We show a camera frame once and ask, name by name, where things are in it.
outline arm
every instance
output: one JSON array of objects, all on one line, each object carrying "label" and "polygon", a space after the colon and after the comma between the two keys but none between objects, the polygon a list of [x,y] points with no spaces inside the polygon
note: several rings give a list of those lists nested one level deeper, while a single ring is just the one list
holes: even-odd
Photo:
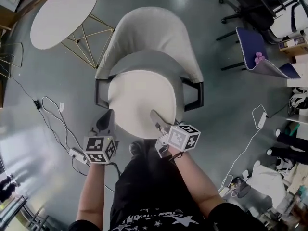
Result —
[{"label": "arm", "polygon": [[[169,151],[172,155],[179,152],[172,146],[169,147]],[[215,185],[188,153],[184,153],[181,158],[175,158],[175,163],[193,200],[207,218],[212,209],[224,203]]]},{"label": "arm", "polygon": [[91,164],[83,186],[76,220],[87,220],[103,229],[105,166]]}]

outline blue chair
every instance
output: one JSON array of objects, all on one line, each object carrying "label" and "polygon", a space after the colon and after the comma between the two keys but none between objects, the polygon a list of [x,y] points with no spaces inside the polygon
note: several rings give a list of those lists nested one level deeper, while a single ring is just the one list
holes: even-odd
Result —
[{"label": "blue chair", "polygon": [[[293,68],[292,64],[286,63],[280,68],[278,68],[268,60],[265,43],[261,34],[240,27],[236,28],[236,33],[242,48],[244,61],[238,64],[224,67],[221,69],[222,71],[245,65],[246,70],[256,74],[276,76],[285,79],[300,78],[296,70]],[[255,58],[257,52],[262,53],[265,59],[260,60],[256,64]]]}]

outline round table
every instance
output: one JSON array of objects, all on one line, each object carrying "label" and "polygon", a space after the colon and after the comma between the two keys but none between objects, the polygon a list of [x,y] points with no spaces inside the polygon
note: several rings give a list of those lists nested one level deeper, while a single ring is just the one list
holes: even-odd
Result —
[{"label": "round table", "polygon": [[45,50],[61,43],[86,20],[95,3],[96,0],[48,0],[31,27],[33,46]]}]

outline gray floor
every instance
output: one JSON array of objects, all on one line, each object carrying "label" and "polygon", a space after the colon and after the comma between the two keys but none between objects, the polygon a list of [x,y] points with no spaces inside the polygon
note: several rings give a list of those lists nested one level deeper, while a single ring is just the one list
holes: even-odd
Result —
[{"label": "gray floor", "polygon": [[[220,5],[218,0],[98,0],[93,13],[116,26],[127,12],[142,6],[167,8],[178,15],[187,27],[205,79],[204,107],[184,115],[187,123],[202,132],[198,146],[191,154],[213,182],[220,186],[233,160],[256,132],[252,109],[263,104],[268,114],[272,114],[286,104],[290,90],[283,79],[239,69],[220,71],[221,67],[242,61],[242,57],[239,45],[235,44],[236,36],[215,41],[215,38],[241,25],[237,20],[226,25],[220,22],[222,17],[232,13],[232,9]],[[60,45],[45,51],[32,46],[30,29],[38,9],[19,22],[9,39],[9,42],[22,41],[25,49],[23,67],[13,67],[13,76],[34,99],[48,96],[56,103],[63,102],[66,124],[82,141],[95,119],[105,112],[93,102],[95,70]],[[98,26],[89,22],[87,30],[90,33]],[[99,52],[101,41],[92,40],[91,43],[98,46],[95,51]],[[19,49],[13,50],[18,58]],[[278,65],[286,60],[277,46],[269,47],[269,57]],[[268,163],[265,151],[274,144],[274,130],[285,122],[285,117],[285,112],[281,112],[266,121],[247,153],[234,166],[232,174],[239,175],[244,169],[252,168],[260,158]],[[50,123],[64,141],[62,125],[54,119],[50,119]],[[123,170],[130,160],[128,145],[135,138],[121,129],[118,130],[118,138],[120,144],[115,162]],[[75,146],[72,138],[68,141],[70,146]],[[8,173],[17,176],[21,183],[18,192],[30,197],[34,209],[44,205],[47,214],[63,223],[75,220],[85,177],[72,169],[71,157],[55,142],[32,101],[12,80],[7,83],[4,108],[0,111],[0,152]],[[78,162],[75,166],[87,172],[86,166]],[[116,180],[114,168],[107,167],[106,184],[114,188]],[[106,191],[105,230],[109,227],[112,200],[113,194]]]}]

